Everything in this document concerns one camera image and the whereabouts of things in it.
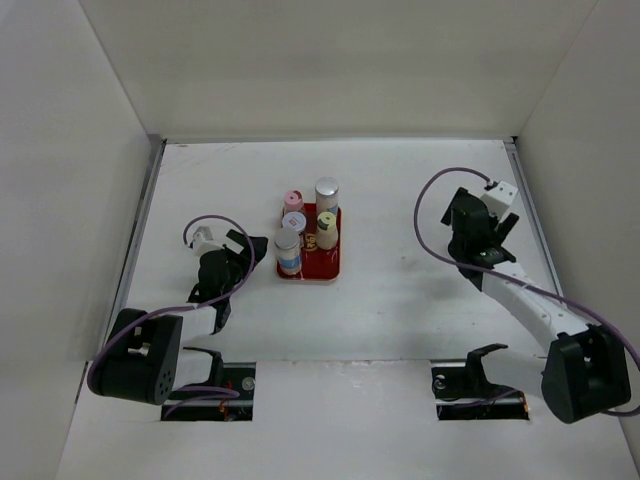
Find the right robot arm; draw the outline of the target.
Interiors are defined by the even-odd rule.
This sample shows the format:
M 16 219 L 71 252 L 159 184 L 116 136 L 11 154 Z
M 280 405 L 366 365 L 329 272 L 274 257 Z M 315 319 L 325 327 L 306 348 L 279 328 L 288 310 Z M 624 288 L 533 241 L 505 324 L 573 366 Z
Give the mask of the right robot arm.
M 626 404 L 631 386 L 622 341 L 540 289 L 503 247 L 519 219 L 508 210 L 517 191 L 505 184 L 498 189 L 503 202 L 489 193 L 456 191 L 441 219 L 452 230 L 450 257 L 464 278 L 502 305 L 545 351 L 541 394 L 556 418 L 571 424 Z

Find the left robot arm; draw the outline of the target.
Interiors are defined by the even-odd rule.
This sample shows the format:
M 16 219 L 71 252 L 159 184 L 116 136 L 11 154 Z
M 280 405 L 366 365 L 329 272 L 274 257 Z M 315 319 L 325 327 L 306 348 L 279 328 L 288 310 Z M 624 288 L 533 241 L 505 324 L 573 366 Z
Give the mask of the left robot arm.
M 90 367 L 87 385 L 92 393 L 161 405 L 173 392 L 197 392 L 210 399 L 223 390 L 221 354 L 189 344 L 225 327 L 231 295 L 266 256 L 268 239 L 230 229 L 216 241 L 199 229 L 189 247 L 198 257 L 198 271 L 187 302 L 153 315 L 121 310 Z

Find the tall bottle blue label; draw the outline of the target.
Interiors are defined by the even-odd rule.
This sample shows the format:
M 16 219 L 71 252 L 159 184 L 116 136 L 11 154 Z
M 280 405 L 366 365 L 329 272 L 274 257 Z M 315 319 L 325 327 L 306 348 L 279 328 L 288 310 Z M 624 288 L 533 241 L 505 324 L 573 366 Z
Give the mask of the tall bottle blue label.
M 277 261 L 285 275 L 296 275 L 301 271 L 300 236 L 291 227 L 281 227 L 274 236 Z
M 316 213 L 331 212 L 335 216 L 339 210 L 339 184 L 332 177 L 322 177 L 316 181 Z

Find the pink cap shaker bottle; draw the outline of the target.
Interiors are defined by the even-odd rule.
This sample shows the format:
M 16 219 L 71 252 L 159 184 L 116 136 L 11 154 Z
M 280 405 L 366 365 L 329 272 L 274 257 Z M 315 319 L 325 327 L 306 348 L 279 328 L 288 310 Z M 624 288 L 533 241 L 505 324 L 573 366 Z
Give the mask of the pink cap shaker bottle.
M 292 212 L 305 215 L 304 199 L 298 190 L 289 190 L 284 194 L 282 216 Z

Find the yellow cap bottle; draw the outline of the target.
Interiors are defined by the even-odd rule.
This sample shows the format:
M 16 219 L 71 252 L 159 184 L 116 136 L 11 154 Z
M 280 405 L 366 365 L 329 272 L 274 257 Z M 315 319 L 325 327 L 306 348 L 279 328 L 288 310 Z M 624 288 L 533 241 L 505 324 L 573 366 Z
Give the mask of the yellow cap bottle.
M 316 219 L 316 244 L 322 250 L 333 249 L 338 242 L 337 217 L 330 211 L 320 213 Z

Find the jar with grey lid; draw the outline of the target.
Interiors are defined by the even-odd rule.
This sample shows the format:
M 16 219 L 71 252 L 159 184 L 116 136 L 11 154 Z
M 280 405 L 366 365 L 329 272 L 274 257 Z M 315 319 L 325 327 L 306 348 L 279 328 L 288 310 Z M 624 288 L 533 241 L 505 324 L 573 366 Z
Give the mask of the jar with grey lid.
M 283 228 L 291 228 L 299 236 L 303 236 L 306 232 L 307 219 L 306 216 L 299 211 L 290 211 L 285 213 L 282 217 L 281 223 Z

